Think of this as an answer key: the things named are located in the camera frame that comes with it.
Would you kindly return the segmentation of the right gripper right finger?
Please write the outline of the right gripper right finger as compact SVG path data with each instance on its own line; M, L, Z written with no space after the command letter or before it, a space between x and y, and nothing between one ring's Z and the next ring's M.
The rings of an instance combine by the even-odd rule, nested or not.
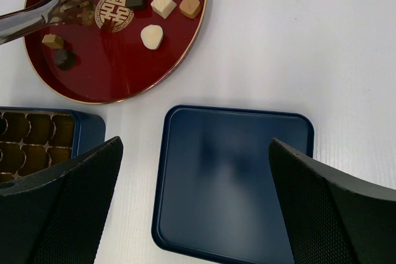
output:
M273 139L269 162L295 263L395 263L395 190Z

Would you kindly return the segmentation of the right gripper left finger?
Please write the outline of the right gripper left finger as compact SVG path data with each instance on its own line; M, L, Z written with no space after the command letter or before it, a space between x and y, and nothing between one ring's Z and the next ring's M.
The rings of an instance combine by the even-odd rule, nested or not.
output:
M123 157L113 137L1 184L1 263L93 263Z

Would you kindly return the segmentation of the tan block chocolate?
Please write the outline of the tan block chocolate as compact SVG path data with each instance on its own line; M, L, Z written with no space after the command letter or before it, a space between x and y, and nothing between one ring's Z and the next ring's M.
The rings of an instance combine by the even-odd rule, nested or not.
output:
M55 34L46 34L41 42L51 49L63 49L64 40Z

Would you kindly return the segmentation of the gold barrel chocolate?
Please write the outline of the gold barrel chocolate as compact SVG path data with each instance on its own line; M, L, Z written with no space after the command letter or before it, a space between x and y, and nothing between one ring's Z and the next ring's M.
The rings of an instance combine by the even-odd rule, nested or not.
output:
M93 2L86 1L79 5L77 20L82 25L91 25L95 17L95 5Z

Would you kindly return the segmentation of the metal serving tongs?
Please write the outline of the metal serving tongs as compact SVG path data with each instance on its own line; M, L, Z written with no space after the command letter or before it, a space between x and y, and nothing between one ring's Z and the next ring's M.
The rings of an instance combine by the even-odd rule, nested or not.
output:
M80 24L79 5L93 0L41 0L39 3L1 16L1 44L55 25Z

